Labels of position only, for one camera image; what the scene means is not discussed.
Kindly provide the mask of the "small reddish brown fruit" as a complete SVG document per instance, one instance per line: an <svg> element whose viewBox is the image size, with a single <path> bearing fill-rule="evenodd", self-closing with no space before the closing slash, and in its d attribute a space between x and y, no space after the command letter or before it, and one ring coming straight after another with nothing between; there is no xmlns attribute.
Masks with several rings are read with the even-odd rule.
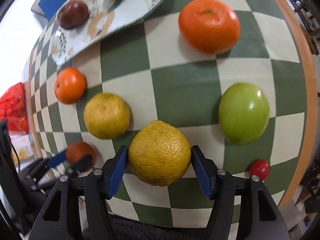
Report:
<svg viewBox="0 0 320 240"><path fill-rule="evenodd" d="M73 143L67 147L65 158L70 166L80 161L85 155L90 155L92 160L81 169L81 172L89 170L95 163L96 153L93 147L83 141Z"/></svg>

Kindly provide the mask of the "cherry tomato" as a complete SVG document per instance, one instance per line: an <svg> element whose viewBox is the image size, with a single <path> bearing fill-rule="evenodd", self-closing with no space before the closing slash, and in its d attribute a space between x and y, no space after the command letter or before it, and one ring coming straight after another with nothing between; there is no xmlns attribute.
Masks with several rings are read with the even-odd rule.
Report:
<svg viewBox="0 0 320 240"><path fill-rule="evenodd" d="M268 161L259 159L252 163L249 168L249 174L258 176L262 181L264 181L270 174L270 165Z"/></svg>

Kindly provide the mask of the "yellow orange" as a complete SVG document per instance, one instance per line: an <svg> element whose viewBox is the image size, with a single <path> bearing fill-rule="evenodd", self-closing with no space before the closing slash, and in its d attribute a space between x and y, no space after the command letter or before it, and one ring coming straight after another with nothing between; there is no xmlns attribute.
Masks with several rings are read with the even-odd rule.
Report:
<svg viewBox="0 0 320 240"><path fill-rule="evenodd" d="M184 176L191 148L184 134L160 120L139 131L129 146L129 167L141 181L168 186Z"/></svg>
<svg viewBox="0 0 320 240"><path fill-rule="evenodd" d="M98 93L84 109L84 123L93 136L115 139L124 134L130 124L131 112L127 103L118 95Z"/></svg>

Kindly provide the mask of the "orange mandarin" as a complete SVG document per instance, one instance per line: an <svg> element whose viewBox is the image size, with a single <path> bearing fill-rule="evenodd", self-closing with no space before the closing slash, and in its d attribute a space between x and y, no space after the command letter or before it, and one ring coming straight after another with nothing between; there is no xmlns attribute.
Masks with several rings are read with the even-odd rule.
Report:
<svg viewBox="0 0 320 240"><path fill-rule="evenodd" d="M206 54L222 54L239 40L241 25L235 11L218 0L193 0L178 16L184 39Z"/></svg>
<svg viewBox="0 0 320 240"><path fill-rule="evenodd" d="M85 76L73 67L63 69L55 80L55 96L59 102L67 105L79 101L83 96L85 89Z"/></svg>

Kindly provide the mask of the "green apple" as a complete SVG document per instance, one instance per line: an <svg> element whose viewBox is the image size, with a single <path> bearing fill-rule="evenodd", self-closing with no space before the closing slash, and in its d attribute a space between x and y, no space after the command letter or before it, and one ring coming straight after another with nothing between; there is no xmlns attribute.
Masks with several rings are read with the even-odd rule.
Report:
<svg viewBox="0 0 320 240"><path fill-rule="evenodd" d="M231 85L219 103L219 125L225 139L235 145L257 140L267 127L270 106L263 90L251 83Z"/></svg>

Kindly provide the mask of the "dark red apple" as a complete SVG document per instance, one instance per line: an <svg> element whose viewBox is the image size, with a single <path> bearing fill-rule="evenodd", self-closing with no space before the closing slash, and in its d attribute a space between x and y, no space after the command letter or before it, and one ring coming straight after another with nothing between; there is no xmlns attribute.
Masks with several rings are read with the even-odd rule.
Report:
<svg viewBox="0 0 320 240"><path fill-rule="evenodd" d="M81 0L72 0L59 10L56 18L61 28L70 30L82 26L88 17L87 4Z"/></svg>

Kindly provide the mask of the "snack box with chips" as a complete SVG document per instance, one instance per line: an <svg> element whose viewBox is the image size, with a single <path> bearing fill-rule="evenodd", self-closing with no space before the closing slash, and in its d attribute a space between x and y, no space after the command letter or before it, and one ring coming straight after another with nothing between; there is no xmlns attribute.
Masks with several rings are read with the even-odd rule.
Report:
<svg viewBox="0 0 320 240"><path fill-rule="evenodd" d="M15 166L18 166L18 161L21 162L34 156L29 134L15 136L11 138L11 143L17 153L15 154L15 151L11 150L11 156Z"/></svg>

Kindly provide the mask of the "red plastic bag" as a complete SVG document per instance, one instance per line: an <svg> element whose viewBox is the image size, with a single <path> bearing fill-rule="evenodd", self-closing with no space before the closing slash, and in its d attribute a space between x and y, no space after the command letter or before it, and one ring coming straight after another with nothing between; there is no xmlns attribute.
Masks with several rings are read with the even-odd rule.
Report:
<svg viewBox="0 0 320 240"><path fill-rule="evenodd" d="M1 121L7 120L8 130L29 133L24 83L11 86L0 99Z"/></svg>

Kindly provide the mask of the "green checkered tablecloth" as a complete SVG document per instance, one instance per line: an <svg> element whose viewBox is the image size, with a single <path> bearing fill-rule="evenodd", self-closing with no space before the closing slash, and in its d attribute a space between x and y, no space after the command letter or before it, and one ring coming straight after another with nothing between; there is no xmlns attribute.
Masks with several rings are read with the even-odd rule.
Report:
<svg viewBox="0 0 320 240"><path fill-rule="evenodd" d="M88 89L73 105L58 102L54 83L60 67L56 20L50 20L30 56L29 87L37 150L55 155L76 141L98 150L96 166L112 158L121 145L153 120L177 127L191 145L229 173L244 177L251 162L265 159L271 173L265 185L274 201L285 205L293 195L297 168L309 159L305 144L315 134L317 88L299 25L285 0L220 0L241 23L240 40L224 55L206 55L191 48L180 35L178 15L192 0L165 0L146 20L87 48L69 61L86 77ZM245 146L227 141L217 123L221 95L236 82L259 86L270 104L270 119L262 136ZM85 126L87 101L100 92L121 96L132 111L132 125L117 139L101 140Z"/></svg>

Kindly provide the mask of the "floral oval plate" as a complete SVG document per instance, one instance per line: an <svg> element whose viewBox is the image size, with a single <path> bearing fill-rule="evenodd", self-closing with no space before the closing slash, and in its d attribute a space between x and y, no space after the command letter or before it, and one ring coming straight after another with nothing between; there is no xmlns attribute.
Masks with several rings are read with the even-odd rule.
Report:
<svg viewBox="0 0 320 240"><path fill-rule="evenodd" d="M57 66L78 55L103 38L149 16L165 0L82 0L89 18L80 28L58 27L53 35L51 56Z"/></svg>

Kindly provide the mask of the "dark wooden chair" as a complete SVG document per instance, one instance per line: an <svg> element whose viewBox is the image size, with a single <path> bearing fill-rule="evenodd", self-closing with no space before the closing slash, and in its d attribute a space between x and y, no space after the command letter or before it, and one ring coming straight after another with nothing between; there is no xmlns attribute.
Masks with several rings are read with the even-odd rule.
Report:
<svg viewBox="0 0 320 240"><path fill-rule="evenodd" d="M289 0L293 5L294 13L299 16L302 23L300 26L307 40L312 55L319 56L319 49L315 41L319 42L319 25L311 9L303 0Z"/></svg>

